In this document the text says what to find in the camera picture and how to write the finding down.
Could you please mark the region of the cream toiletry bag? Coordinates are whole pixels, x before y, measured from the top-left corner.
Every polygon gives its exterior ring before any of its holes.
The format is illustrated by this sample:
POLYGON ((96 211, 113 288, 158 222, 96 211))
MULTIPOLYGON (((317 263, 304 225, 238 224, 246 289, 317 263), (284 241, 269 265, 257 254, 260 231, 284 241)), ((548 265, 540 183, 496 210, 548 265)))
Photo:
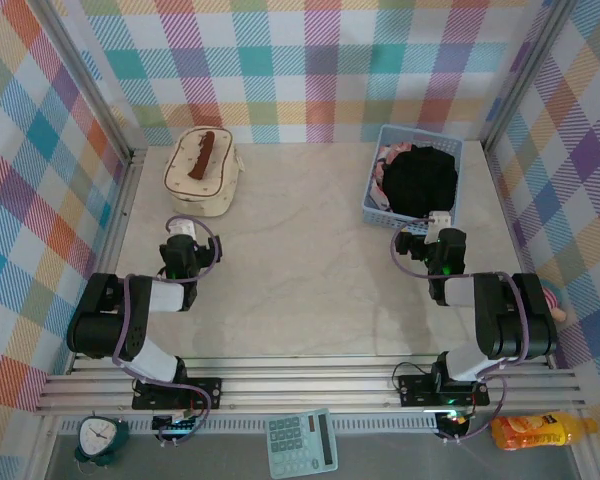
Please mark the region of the cream toiletry bag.
POLYGON ((243 171, 231 132, 199 126, 176 141, 165 164, 163 185, 176 212, 218 217, 229 209, 243 171))

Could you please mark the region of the black t-shirt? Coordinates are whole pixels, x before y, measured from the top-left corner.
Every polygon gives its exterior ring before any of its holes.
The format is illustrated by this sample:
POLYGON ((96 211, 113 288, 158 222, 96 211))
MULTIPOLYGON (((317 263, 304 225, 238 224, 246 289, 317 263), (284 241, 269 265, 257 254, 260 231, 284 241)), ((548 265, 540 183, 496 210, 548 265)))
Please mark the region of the black t-shirt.
POLYGON ((386 161, 381 171, 380 187, 393 213, 425 218, 432 211, 454 208, 458 172, 449 153, 412 146, 386 161))

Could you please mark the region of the blue plastic basket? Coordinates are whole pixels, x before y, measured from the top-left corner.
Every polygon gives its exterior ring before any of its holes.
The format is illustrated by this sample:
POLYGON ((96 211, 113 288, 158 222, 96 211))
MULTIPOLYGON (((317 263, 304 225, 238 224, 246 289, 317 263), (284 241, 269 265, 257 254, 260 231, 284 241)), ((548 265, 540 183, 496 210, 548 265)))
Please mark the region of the blue plastic basket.
POLYGON ((409 223, 410 225, 408 229, 411 232, 418 234, 424 234, 427 230, 427 227, 424 222, 424 219, 426 217, 415 218, 395 214, 391 210, 380 210, 376 207, 375 203, 371 200, 369 196, 372 169, 375 164, 376 154, 378 153, 379 147, 381 145, 396 144, 401 142, 409 142, 412 143, 413 146, 417 147, 431 146, 436 149, 447 152, 455 157, 455 168, 458 172, 458 185, 456 191, 455 205, 451 211, 445 211, 450 213, 451 222, 455 222, 459 211, 460 183, 462 174, 462 154, 464 142, 460 139, 450 137, 447 135, 442 135, 439 133, 433 133, 419 129, 407 128, 405 126, 389 124, 383 125, 379 131, 376 151, 372 160, 369 179, 367 181, 366 191, 362 201, 364 221, 375 226, 383 226, 388 228, 397 228, 405 223, 409 223))

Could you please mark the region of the pink shark-print garment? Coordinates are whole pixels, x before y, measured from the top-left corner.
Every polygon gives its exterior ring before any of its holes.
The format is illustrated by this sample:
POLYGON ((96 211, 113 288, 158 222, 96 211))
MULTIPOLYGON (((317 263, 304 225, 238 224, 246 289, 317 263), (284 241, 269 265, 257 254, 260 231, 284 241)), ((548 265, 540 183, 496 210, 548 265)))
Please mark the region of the pink shark-print garment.
POLYGON ((391 165, 395 158, 412 149, 413 144, 401 142, 396 144, 381 145, 376 154, 375 164, 372 169, 369 196, 376 207, 383 211, 390 211, 389 200, 384 192, 383 180, 385 169, 391 165))

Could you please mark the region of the plush doll toy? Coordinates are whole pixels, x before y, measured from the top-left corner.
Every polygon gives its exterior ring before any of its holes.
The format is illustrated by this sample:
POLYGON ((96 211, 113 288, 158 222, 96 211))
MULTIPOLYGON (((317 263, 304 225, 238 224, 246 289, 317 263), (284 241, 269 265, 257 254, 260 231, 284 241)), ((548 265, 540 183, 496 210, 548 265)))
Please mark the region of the plush doll toy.
POLYGON ((559 298, 554 290, 545 285, 542 286, 542 290, 553 320, 559 323, 565 322, 567 314, 561 308, 559 298))

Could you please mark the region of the left controller board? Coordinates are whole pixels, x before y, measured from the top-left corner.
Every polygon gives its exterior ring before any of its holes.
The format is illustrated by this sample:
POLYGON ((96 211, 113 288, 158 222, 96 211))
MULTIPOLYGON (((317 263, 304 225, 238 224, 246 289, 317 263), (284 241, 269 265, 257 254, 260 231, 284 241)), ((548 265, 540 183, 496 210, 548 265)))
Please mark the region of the left controller board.
POLYGON ((179 421, 175 421, 168 415, 153 416, 151 420, 151 429, 166 438, 182 437, 187 435, 195 427, 196 421, 196 416, 179 421))

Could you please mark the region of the controller board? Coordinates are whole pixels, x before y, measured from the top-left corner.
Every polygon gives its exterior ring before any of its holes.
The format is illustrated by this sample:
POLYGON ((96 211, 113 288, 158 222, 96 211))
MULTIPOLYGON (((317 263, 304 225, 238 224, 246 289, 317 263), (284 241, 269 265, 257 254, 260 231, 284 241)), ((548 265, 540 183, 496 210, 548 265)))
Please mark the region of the controller board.
POLYGON ((451 413, 436 413, 436 436, 443 440, 451 440, 465 436, 469 432, 470 419, 451 413))
POLYGON ((151 429, 166 438, 182 437, 187 435, 195 427, 196 421, 196 416, 179 421, 175 421, 168 415, 153 416, 151 420, 151 429))

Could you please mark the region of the right controller board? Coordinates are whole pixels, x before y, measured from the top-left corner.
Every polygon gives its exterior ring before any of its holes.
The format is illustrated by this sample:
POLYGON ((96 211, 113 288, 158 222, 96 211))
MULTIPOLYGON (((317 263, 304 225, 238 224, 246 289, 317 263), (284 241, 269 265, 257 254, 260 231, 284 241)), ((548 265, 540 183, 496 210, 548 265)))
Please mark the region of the right controller board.
POLYGON ((469 432, 470 419, 451 413, 436 413, 436 436, 443 440, 451 440, 465 436, 469 432))

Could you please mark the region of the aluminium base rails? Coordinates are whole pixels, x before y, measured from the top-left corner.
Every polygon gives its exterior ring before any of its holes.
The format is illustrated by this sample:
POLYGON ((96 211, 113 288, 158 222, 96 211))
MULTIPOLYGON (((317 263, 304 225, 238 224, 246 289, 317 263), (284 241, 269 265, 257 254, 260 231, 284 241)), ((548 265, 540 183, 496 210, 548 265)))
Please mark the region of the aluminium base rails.
MULTIPOLYGON (((339 355, 188 358, 192 377, 222 380, 221 413, 293 413, 328 408, 334 413, 397 412, 400 373, 428 368, 432 355, 339 355)), ((107 360, 77 356, 70 375, 48 377, 38 415, 130 414, 132 379, 107 360)), ((539 357, 501 372, 488 384, 490 403, 505 412, 584 409, 576 374, 539 357)))

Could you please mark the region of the green alarm clock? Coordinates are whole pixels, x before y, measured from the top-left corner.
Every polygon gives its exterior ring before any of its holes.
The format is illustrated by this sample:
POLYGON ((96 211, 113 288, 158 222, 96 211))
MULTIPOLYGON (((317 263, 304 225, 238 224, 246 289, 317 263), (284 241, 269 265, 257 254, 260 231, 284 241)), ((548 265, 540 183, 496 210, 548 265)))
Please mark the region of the green alarm clock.
POLYGON ((126 445, 129 436, 129 424, 122 419, 97 415, 86 417, 79 426, 74 457, 80 463, 108 466, 126 445))

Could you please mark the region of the orange drink bottle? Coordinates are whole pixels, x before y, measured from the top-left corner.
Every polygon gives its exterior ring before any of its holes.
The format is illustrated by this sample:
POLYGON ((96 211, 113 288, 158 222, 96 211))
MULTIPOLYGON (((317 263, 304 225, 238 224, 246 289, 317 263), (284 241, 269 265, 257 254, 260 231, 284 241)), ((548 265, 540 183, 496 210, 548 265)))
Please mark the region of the orange drink bottle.
POLYGON ((491 436, 505 451, 568 446, 598 432, 592 418, 580 418, 563 411, 542 415, 499 416, 490 422, 491 436))

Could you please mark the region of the teal calculator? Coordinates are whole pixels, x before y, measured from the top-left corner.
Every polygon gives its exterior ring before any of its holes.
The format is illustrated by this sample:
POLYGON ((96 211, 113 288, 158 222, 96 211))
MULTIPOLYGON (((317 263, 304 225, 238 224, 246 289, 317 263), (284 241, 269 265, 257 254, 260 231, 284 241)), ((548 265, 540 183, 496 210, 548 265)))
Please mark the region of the teal calculator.
POLYGON ((265 432, 273 480, 329 473, 339 467, 335 429, 328 409, 267 419, 265 432))

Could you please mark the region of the aluminium side rail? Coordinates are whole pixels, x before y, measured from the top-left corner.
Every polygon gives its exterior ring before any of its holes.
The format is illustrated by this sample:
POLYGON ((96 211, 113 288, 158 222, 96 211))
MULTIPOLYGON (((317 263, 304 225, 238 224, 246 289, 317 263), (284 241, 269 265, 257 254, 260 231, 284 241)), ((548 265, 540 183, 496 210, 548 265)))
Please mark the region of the aluminium side rail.
MULTIPOLYGON (((113 275, 116 273, 146 153, 146 150, 136 150, 131 160, 123 168, 116 202, 110 213, 102 250, 97 258, 93 275, 113 275)), ((66 345, 69 348, 70 356, 64 369, 65 375, 73 373, 76 357, 82 356, 82 353, 74 350, 75 343, 70 339, 70 335, 87 305, 91 304, 91 300, 95 296, 94 287, 95 283, 88 279, 67 329, 66 345)))

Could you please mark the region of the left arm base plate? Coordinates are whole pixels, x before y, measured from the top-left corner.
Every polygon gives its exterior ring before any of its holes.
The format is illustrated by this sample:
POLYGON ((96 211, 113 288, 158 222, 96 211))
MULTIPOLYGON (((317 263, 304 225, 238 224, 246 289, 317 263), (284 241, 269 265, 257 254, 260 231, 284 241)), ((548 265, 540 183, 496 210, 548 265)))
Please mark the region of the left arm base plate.
POLYGON ((164 387, 134 380, 133 410, 212 410, 220 407, 222 380, 218 377, 187 378, 184 383, 195 391, 174 386, 164 387))

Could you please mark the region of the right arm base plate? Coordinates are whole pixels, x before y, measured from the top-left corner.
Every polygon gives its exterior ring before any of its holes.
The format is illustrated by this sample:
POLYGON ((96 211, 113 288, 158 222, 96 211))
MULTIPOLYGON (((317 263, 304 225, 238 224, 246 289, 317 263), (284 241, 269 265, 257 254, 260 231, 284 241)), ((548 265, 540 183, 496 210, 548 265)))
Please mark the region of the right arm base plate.
POLYGON ((398 391, 402 407, 488 406, 490 397, 484 383, 433 380, 431 375, 401 375, 398 391))

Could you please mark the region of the aluminium frame post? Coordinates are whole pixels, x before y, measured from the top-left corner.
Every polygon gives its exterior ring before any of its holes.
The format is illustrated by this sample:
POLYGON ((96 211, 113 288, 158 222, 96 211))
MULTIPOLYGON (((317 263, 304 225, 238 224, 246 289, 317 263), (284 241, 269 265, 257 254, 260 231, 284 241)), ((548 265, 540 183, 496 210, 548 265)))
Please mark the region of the aluminium frame post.
POLYGON ((481 131, 480 142, 485 153, 490 154, 504 135, 577 1, 542 0, 481 131))
POLYGON ((49 35, 52 44, 64 61, 77 88, 85 96, 86 102, 99 121, 106 137, 113 144, 116 153, 126 164, 140 164, 146 157, 145 148, 136 148, 123 133, 120 123, 115 119, 111 108, 105 101, 101 89, 84 62, 71 36, 67 32, 61 17, 51 0, 26 0, 28 6, 49 35))

